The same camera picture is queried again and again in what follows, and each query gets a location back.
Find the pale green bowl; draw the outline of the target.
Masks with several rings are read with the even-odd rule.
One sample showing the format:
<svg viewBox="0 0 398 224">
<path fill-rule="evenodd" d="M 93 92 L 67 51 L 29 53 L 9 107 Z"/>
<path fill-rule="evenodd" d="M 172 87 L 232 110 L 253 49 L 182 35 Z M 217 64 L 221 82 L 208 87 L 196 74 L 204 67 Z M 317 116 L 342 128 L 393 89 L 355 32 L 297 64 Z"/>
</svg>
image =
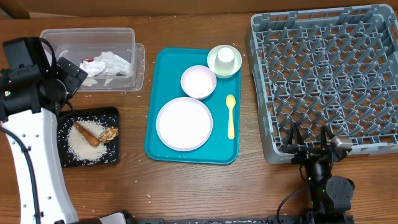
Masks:
<svg viewBox="0 0 398 224">
<path fill-rule="evenodd" d="M 234 67 L 233 67 L 233 70 L 231 71 L 231 73 L 223 74 L 223 73 L 218 73 L 218 71 L 215 70 L 216 54 L 219 51 L 219 49 L 223 48 L 223 47 L 229 47 L 234 52 Z M 241 56 L 240 52 L 236 48 L 234 48 L 234 47 L 232 47 L 230 45 L 218 45 L 218 46 L 214 47 L 213 49 L 211 49 L 210 52 L 208 53 L 207 64 L 208 64 L 209 69 L 218 78 L 229 78 L 229 77 L 232 77 L 235 73 L 237 73 L 238 70 L 241 68 L 241 66 L 242 66 L 242 56 Z"/>
</svg>

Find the white cup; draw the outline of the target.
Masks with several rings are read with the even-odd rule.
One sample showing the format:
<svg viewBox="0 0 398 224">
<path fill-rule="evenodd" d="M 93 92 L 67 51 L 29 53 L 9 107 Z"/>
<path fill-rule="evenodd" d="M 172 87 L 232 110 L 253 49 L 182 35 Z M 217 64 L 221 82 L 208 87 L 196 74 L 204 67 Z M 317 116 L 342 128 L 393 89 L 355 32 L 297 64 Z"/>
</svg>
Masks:
<svg viewBox="0 0 398 224">
<path fill-rule="evenodd" d="M 229 47 L 220 48 L 216 54 L 215 70 L 218 73 L 231 73 L 234 67 L 234 52 Z"/>
</svg>

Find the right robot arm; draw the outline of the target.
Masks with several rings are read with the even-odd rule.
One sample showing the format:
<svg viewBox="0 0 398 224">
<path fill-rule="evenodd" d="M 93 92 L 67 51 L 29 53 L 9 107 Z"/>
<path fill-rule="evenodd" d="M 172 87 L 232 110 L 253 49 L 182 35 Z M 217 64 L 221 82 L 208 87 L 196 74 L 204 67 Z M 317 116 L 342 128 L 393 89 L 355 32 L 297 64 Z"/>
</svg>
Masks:
<svg viewBox="0 0 398 224">
<path fill-rule="evenodd" d="M 294 223 L 353 223 L 353 217 L 346 215 L 351 209 L 355 184 L 351 179 L 334 176 L 334 163 L 342 161 L 352 150 L 353 143 L 347 136 L 337 136 L 327 126 L 321 127 L 320 146 L 306 146 L 298 126 L 293 123 L 282 152 L 293 155 L 292 164 L 298 164 L 300 176 L 308 186 L 287 196 L 278 206 L 276 219 L 282 223 L 280 210 L 293 196 L 308 190 L 312 208 L 300 215 L 288 218 Z"/>
</svg>

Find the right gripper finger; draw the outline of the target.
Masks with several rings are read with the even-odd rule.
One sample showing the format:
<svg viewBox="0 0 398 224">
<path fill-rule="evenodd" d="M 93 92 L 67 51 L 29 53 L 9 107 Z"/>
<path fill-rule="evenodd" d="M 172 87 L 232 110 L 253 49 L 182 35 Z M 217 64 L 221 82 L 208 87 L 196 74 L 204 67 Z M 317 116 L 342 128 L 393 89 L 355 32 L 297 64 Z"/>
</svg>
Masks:
<svg viewBox="0 0 398 224">
<path fill-rule="evenodd" d="M 331 129 L 328 128 L 326 125 L 323 125 L 321 127 L 321 133 L 320 133 L 321 149 L 329 149 L 328 141 L 326 140 L 326 138 L 332 140 L 334 137 L 335 135 L 332 133 Z"/>
<path fill-rule="evenodd" d="M 287 139 L 285 141 L 285 149 L 300 149 L 304 147 L 302 135 L 300 134 L 299 128 L 296 123 L 290 126 Z"/>
</svg>

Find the orange carrot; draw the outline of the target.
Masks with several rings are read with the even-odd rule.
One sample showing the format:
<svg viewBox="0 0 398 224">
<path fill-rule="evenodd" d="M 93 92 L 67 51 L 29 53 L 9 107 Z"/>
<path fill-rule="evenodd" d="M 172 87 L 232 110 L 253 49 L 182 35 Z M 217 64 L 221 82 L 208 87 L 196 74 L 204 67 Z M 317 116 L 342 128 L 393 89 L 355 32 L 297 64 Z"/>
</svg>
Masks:
<svg viewBox="0 0 398 224">
<path fill-rule="evenodd" d="M 91 134 L 87 129 L 85 129 L 82 125 L 80 125 L 76 121 L 73 122 L 73 125 L 78 130 L 78 132 L 83 135 L 83 137 L 87 140 L 87 142 L 91 146 L 93 147 L 99 146 L 100 140 L 97 137 Z"/>
</svg>

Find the yellow plastic spoon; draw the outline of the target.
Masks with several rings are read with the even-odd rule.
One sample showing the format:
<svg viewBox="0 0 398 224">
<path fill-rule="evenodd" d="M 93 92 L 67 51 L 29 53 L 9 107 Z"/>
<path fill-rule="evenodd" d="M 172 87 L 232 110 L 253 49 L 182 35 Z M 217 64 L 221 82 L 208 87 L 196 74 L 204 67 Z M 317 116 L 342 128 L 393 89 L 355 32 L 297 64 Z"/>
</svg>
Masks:
<svg viewBox="0 0 398 224">
<path fill-rule="evenodd" d="M 236 106 L 236 99 L 233 95 L 229 94 L 226 97 L 226 106 L 228 108 L 228 139 L 235 138 L 233 109 Z"/>
</svg>

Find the pink bowl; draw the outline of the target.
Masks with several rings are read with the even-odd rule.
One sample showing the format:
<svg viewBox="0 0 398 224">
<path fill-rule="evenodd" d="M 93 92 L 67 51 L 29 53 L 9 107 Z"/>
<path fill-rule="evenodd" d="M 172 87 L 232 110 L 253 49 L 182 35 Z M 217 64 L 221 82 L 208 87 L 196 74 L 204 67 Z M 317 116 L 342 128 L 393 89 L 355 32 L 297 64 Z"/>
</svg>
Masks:
<svg viewBox="0 0 398 224">
<path fill-rule="evenodd" d="M 214 92 L 217 80 L 216 75 L 208 67 L 194 65 L 183 72 L 180 84 L 189 97 L 202 100 Z"/>
</svg>

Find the large white plate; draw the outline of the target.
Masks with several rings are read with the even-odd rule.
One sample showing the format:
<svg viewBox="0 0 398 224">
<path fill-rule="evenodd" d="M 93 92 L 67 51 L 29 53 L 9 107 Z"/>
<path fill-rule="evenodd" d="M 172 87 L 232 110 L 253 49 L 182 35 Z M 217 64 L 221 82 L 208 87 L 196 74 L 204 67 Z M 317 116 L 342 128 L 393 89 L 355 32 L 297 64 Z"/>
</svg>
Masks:
<svg viewBox="0 0 398 224">
<path fill-rule="evenodd" d="M 213 130 L 213 118 L 200 100 L 179 97 L 167 102 L 156 118 L 160 140 L 174 151 L 193 151 L 204 145 Z"/>
</svg>

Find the white napkin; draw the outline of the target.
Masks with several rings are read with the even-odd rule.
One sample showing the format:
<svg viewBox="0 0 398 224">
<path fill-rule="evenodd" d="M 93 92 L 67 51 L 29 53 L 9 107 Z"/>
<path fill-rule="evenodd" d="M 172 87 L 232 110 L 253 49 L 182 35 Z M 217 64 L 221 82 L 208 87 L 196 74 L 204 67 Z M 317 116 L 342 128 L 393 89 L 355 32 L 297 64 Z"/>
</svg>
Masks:
<svg viewBox="0 0 398 224">
<path fill-rule="evenodd" d="M 130 74 L 131 63 L 112 53 L 102 52 L 100 56 L 94 57 L 92 62 L 82 62 L 82 68 L 89 77 L 116 76 Z"/>
</svg>

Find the brown walnut cookie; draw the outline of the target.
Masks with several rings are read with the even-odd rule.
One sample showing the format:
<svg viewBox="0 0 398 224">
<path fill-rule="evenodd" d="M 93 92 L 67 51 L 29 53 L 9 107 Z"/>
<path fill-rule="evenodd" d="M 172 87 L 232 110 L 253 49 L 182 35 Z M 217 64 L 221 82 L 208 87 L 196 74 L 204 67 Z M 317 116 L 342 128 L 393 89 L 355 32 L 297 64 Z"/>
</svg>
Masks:
<svg viewBox="0 0 398 224">
<path fill-rule="evenodd" d="M 118 136 L 118 134 L 119 134 L 118 128 L 109 127 L 98 136 L 98 139 L 100 142 L 107 144 L 110 141 L 112 141 L 116 136 Z"/>
</svg>

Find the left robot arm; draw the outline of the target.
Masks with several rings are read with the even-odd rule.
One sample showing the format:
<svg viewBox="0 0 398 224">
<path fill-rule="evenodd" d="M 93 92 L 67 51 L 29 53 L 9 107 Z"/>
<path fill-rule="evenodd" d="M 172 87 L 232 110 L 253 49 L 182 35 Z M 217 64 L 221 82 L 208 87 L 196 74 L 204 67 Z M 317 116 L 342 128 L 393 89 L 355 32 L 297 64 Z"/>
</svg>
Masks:
<svg viewBox="0 0 398 224">
<path fill-rule="evenodd" d="M 63 178 L 57 124 L 87 73 L 63 57 L 48 60 L 48 44 L 39 37 L 3 43 L 1 132 L 14 159 L 21 223 L 81 223 Z"/>
</svg>

